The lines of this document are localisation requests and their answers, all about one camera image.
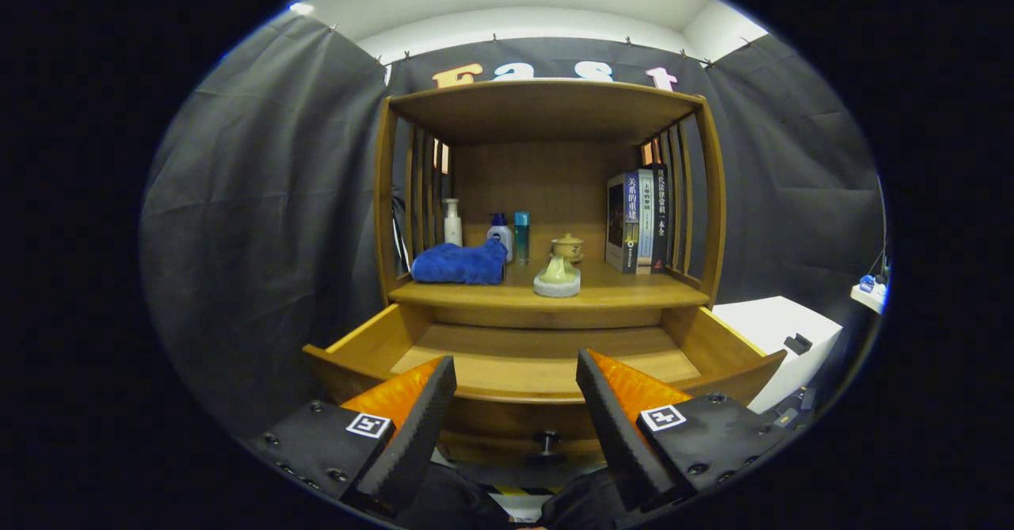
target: teapot lid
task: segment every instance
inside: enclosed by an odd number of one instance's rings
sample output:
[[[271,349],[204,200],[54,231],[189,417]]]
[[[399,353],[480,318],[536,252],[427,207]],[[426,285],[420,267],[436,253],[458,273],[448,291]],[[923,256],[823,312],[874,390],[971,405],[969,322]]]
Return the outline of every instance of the teapot lid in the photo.
[[[583,238],[571,237],[571,234],[565,233],[563,237],[557,238],[558,245],[579,245],[584,242]]]

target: yellow black tape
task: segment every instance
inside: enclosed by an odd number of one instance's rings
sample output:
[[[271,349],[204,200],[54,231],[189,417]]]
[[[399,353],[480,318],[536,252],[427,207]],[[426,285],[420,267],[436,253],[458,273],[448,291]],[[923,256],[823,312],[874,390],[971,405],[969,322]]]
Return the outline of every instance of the yellow black tape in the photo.
[[[480,484],[480,486],[489,495],[503,495],[504,497],[553,497],[560,493],[560,488],[542,486],[503,486],[501,484]]]

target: book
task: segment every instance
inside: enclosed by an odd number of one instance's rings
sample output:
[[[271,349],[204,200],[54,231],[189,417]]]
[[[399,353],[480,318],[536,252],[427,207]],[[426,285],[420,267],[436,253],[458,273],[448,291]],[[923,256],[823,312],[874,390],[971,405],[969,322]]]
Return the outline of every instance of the book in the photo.
[[[623,274],[637,271],[640,230],[638,172],[624,172],[606,183],[605,261]]]
[[[651,252],[655,244],[655,175],[650,168],[641,168],[638,173],[638,252],[634,274],[651,274]]]
[[[669,193],[668,175],[665,165],[656,164],[652,168],[655,173],[655,224],[653,227],[654,245],[651,251],[651,274],[665,273],[665,266],[669,262],[670,238],[669,224]]]

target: white bottle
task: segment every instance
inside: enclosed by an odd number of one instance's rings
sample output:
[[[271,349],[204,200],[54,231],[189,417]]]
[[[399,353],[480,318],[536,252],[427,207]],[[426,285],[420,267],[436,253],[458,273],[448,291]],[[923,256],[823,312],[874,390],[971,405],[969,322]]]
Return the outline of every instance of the white bottle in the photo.
[[[493,238],[507,247],[506,262],[509,263],[514,256],[514,235],[511,234],[510,227],[507,227],[507,219],[503,213],[493,213],[493,227],[486,231],[486,238]]]
[[[457,199],[446,198],[447,216],[444,217],[444,242],[461,245],[461,217],[457,216]]]

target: teal can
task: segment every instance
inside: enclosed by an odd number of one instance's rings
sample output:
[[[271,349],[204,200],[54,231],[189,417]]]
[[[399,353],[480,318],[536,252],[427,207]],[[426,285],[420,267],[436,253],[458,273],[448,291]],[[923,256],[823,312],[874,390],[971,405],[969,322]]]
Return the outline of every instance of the teal can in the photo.
[[[514,212],[514,262],[528,263],[528,212]]]

